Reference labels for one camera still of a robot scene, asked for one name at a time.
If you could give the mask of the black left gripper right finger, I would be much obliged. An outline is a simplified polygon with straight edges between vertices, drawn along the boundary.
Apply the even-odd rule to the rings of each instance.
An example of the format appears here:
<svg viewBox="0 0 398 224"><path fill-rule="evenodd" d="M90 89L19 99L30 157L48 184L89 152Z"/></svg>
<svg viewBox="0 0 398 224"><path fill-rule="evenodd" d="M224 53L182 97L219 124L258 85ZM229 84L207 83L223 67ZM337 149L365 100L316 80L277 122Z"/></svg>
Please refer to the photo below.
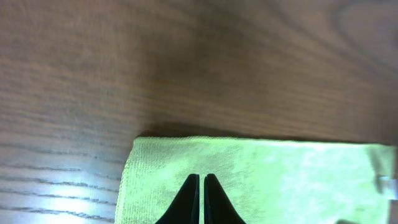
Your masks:
<svg viewBox="0 0 398 224"><path fill-rule="evenodd" d="M204 224L246 224L214 174L205 177L203 208Z"/></svg>

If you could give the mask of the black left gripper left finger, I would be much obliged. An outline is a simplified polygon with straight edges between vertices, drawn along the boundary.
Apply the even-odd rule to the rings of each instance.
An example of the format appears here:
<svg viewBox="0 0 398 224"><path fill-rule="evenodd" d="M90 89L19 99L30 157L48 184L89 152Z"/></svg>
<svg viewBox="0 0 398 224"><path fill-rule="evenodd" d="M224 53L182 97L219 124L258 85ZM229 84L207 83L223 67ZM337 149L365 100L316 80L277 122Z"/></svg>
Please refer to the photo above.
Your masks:
<svg viewBox="0 0 398 224"><path fill-rule="evenodd" d="M200 176L190 174L165 213L156 224L198 224L200 214Z"/></svg>

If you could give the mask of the light green microfiber cloth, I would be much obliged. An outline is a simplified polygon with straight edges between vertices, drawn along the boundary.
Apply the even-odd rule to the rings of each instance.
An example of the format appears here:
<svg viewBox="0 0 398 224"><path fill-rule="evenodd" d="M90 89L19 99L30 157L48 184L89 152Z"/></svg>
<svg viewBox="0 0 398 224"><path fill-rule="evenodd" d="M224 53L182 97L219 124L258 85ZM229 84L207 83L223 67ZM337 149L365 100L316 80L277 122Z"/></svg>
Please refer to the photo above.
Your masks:
<svg viewBox="0 0 398 224"><path fill-rule="evenodd" d="M155 223L190 174L214 174L246 223L386 223L395 158L382 144L140 137L115 221Z"/></svg>

